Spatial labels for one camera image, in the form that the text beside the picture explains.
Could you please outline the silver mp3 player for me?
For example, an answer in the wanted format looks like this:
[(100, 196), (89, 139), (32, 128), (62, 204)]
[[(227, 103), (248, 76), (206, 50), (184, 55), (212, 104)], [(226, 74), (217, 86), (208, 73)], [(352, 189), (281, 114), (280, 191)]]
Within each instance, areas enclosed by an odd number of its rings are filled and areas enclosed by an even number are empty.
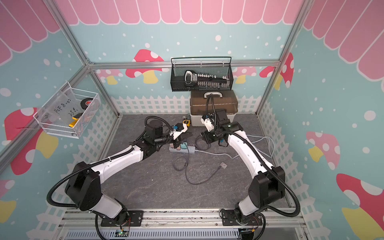
[(224, 162), (221, 162), (220, 166), (221, 166), (223, 169), (226, 169), (228, 165), (225, 164)]

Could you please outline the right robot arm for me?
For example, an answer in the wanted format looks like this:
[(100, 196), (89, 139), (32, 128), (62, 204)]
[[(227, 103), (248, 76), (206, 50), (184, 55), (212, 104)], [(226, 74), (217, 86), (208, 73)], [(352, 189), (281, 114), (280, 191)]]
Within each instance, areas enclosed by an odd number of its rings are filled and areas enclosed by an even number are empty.
[[(293, 190), (285, 182), (286, 174), (282, 167), (274, 167), (268, 162), (251, 143), (243, 127), (237, 122), (231, 122), (224, 109), (216, 109), (213, 94), (209, 94), (206, 102), (206, 114), (202, 117), (206, 131), (201, 134), (207, 144), (217, 142), (220, 146), (225, 143), (232, 147), (247, 166), (253, 180), (248, 189), (248, 195), (236, 204), (235, 219), (239, 224), (247, 224), (264, 210), (271, 210), (284, 217), (296, 217), (300, 213), (300, 202)], [(271, 203), (289, 195), (294, 200), (295, 210), (284, 212)]]

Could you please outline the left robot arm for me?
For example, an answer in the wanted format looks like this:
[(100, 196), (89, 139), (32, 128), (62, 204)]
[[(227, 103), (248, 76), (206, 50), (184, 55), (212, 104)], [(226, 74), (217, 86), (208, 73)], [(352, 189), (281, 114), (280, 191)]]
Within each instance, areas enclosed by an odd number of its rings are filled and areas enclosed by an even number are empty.
[[(54, 207), (93, 212), (98, 217), (110, 219), (115, 225), (125, 224), (131, 218), (127, 208), (118, 200), (103, 194), (101, 185), (121, 170), (147, 159), (164, 145), (179, 147), (183, 142), (182, 135), (187, 130), (188, 126), (184, 123), (172, 126), (160, 117), (146, 117), (144, 131), (127, 148), (92, 164), (76, 164), (71, 174), (49, 190), (47, 202)], [(62, 184), (66, 184), (65, 193), (72, 200), (71, 204), (53, 200), (53, 193)]]

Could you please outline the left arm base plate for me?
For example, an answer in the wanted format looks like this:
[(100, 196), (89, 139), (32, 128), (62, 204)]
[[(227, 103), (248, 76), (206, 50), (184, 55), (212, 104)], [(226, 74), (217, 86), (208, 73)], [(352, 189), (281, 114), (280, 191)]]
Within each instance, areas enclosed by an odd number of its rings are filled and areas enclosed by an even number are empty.
[(122, 210), (114, 219), (105, 217), (101, 221), (102, 227), (140, 227), (144, 211)]

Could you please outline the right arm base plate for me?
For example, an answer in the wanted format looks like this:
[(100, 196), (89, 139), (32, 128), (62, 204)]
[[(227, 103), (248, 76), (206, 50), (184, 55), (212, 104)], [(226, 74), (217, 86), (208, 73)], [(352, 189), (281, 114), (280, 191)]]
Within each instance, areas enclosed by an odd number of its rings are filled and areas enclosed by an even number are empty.
[(223, 226), (254, 226), (258, 227), (263, 224), (261, 217), (255, 214), (245, 216), (240, 210), (225, 210), (219, 211), (219, 216), (222, 219)]

